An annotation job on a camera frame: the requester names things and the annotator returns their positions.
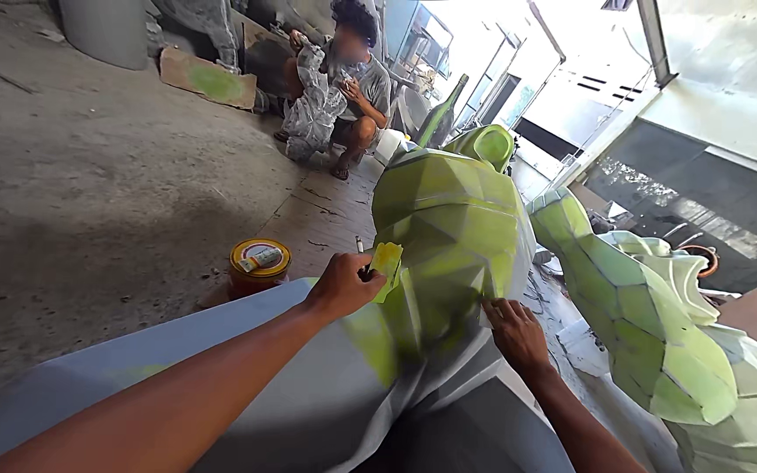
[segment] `paint stain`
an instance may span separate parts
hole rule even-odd
[[[235,102],[241,98],[245,89],[239,76],[196,64],[190,68],[188,80],[204,95],[218,102]]]
[[[149,378],[172,366],[172,364],[144,364],[142,366],[131,366],[120,371],[110,371],[106,374],[115,384],[122,387],[134,385],[145,378]]]

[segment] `hand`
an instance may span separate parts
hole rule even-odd
[[[373,300],[387,282],[387,277],[375,269],[365,278],[367,282],[358,276],[358,270],[372,260],[367,253],[336,253],[304,304],[324,324],[357,311]]]
[[[343,92],[343,96],[352,100],[352,102],[360,105],[367,101],[367,98],[364,97],[364,94],[361,92],[361,86],[358,85],[358,80],[354,78],[341,81],[340,88],[341,92]]]
[[[288,35],[288,42],[291,45],[291,49],[294,50],[294,52],[300,52],[300,50],[303,48],[303,38],[305,35],[300,33],[300,31],[296,29],[292,29],[291,33]]]
[[[492,324],[495,346],[522,379],[553,370],[545,334],[528,307],[507,299],[484,300],[481,306]]]

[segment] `man's hair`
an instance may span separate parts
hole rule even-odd
[[[331,17],[338,25],[346,25],[361,35],[371,48],[376,45],[379,27],[367,7],[358,0],[332,0]]]

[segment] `workshop floor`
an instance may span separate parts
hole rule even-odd
[[[0,14],[0,385],[27,368],[182,317],[226,280],[242,239],[294,251],[292,278],[373,239],[381,166],[346,183],[297,166],[279,119],[207,102]]]

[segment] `plastic bag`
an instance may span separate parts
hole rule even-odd
[[[335,118],[347,107],[337,84],[330,87],[328,76],[320,72],[324,57],[323,50],[310,43],[297,55],[297,74],[304,92],[294,101],[282,125],[289,135],[285,155],[294,161],[307,161],[314,152],[326,149]]]

